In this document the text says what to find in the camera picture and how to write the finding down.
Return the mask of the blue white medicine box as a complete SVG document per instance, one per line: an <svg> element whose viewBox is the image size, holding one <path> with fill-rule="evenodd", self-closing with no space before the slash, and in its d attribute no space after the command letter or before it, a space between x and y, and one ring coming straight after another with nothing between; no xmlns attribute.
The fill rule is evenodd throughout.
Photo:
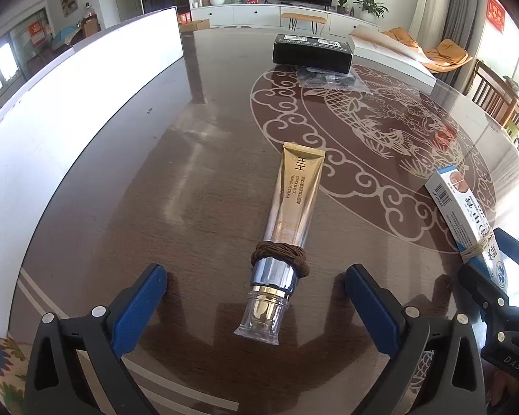
<svg viewBox="0 0 519 415"><path fill-rule="evenodd" d="M506 292L506 266L494 231L463 174L455 166L437 169L425 188L443 216L462 262L477 268Z"/></svg>

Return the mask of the gold cosmetic tube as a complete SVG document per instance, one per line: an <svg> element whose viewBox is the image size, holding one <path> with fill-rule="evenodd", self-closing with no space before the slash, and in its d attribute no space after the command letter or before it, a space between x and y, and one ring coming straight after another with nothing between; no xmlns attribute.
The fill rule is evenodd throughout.
<svg viewBox="0 0 519 415"><path fill-rule="evenodd" d="M291 296L309 274L304 244L319 192L325 152L286 142L263 239L252 253L250 291L234 333L269 345L279 332Z"/></svg>

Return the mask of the floral cushion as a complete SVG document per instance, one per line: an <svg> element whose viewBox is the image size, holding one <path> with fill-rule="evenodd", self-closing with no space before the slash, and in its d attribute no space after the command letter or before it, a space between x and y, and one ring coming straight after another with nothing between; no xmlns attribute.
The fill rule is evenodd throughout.
<svg viewBox="0 0 519 415"><path fill-rule="evenodd" d="M29 360L8 336L0 337L0 403L9 414L21 415L25 410L25 384Z"/></svg>

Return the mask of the orange lounge chair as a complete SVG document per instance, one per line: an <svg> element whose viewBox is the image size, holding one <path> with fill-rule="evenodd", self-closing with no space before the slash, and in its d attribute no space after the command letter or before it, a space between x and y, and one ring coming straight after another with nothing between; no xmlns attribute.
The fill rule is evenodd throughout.
<svg viewBox="0 0 519 415"><path fill-rule="evenodd" d="M457 70L473 60L469 53L446 38L436 48L423 49L421 45L403 28L395 27L382 34L395 40L417 55L419 61L432 73L447 73Z"/></svg>

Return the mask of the red paper window decoration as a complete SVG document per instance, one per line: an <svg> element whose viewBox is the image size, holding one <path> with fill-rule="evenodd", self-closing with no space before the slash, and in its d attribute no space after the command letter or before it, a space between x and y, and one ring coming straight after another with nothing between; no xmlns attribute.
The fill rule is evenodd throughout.
<svg viewBox="0 0 519 415"><path fill-rule="evenodd" d="M504 31L506 25L506 10L498 0L488 0L486 18L499 31Z"/></svg>

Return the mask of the flat white box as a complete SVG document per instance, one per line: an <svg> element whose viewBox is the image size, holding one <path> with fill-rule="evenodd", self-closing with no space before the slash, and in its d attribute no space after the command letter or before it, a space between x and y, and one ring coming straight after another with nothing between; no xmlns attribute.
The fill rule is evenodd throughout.
<svg viewBox="0 0 519 415"><path fill-rule="evenodd" d="M434 75L422 64L421 54L379 31L362 25L349 34L352 65L372 70L406 83L429 95L436 83Z"/></svg>

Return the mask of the white standing air conditioner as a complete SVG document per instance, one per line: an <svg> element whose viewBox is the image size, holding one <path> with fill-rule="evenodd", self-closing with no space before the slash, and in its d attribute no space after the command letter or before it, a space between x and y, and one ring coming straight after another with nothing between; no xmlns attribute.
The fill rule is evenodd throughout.
<svg viewBox="0 0 519 415"><path fill-rule="evenodd" d="M435 48L443 38L450 0L417 0L409 34L423 49Z"/></svg>

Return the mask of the grey curtain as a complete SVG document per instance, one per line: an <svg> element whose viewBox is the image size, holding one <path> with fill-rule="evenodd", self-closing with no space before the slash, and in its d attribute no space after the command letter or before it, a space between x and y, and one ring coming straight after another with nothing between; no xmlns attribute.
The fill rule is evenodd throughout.
<svg viewBox="0 0 519 415"><path fill-rule="evenodd" d="M473 54L482 36L485 11L486 0L450 0L443 37Z"/></svg>

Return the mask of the clear plastic bag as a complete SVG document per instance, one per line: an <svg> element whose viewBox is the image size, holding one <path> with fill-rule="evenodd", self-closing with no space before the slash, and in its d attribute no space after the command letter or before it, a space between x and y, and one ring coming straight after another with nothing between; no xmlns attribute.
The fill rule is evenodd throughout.
<svg viewBox="0 0 519 415"><path fill-rule="evenodd" d="M356 91L369 93L369 87L364 83L353 67L347 73L321 70L320 68L299 66L296 78L302 88Z"/></svg>

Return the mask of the black rectangular box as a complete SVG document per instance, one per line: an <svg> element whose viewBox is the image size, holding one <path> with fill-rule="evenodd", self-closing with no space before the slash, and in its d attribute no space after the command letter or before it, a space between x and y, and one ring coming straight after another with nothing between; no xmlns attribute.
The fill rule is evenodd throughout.
<svg viewBox="0 0 519 415"><path fill-rule="evenodd" d="M352 57L352 49L346 41L292 34L278 34L274 41L273 62L277 65L348 74Z"/></svg>

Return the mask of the green potted plant right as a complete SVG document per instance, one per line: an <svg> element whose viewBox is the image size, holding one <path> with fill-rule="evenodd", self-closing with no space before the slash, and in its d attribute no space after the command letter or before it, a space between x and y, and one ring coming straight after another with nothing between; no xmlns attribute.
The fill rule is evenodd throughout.
<svg viewBox="0 0 519 415"><path fill-rule="evenodd" d="M363 13L369 14L374 18L383 19L389 11L385 4L376 0L354 0L354 4L358 5Z"/></svg>

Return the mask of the small potted plant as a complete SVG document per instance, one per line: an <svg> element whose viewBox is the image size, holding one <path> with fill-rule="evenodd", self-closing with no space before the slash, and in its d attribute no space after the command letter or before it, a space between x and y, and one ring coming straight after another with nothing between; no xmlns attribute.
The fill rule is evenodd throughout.
<svg viewBox="0 0 519 415"><path fill-rule="evenodd" d="M339 14L346 14L348 2L349 0L336 0L336 11Z"/></svg>

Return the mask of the far dining table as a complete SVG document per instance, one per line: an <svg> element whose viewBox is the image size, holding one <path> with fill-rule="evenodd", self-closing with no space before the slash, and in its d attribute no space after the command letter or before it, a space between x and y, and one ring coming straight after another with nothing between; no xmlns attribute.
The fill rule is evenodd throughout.
<svg viewBox="0 0 519 415"><path fill-rule="evenodd" d="M84 38L84 33L81 25L69 25L54 36L51 46L53 50L58 50L63 46L71 46L82 38Z"/></svg>

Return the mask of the white tv cabinet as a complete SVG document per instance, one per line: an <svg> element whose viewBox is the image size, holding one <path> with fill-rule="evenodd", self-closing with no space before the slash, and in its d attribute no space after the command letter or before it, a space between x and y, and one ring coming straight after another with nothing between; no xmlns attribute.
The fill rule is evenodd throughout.
<svg viewBox="0 0 519 415"><path fill-rule="evenodd" d="M224 4L191 9L192 20L208 20L211 27L281 28L346 38L358 26L380 31L370 21L321 9L276 4Z"/></svg>

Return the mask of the cardboard box on floor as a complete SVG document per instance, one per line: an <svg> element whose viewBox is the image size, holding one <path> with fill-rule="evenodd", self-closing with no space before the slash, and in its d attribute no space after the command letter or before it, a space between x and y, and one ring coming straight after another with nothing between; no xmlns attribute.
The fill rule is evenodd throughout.
<svg viewBox="0 0 519 415"><path fill-rule="evenodd" d="M209 29L210 28L210 20L196 20L190 21L186 24L179 25L179 29L181 33L190 33L195 32L197 30Z"/></svg>

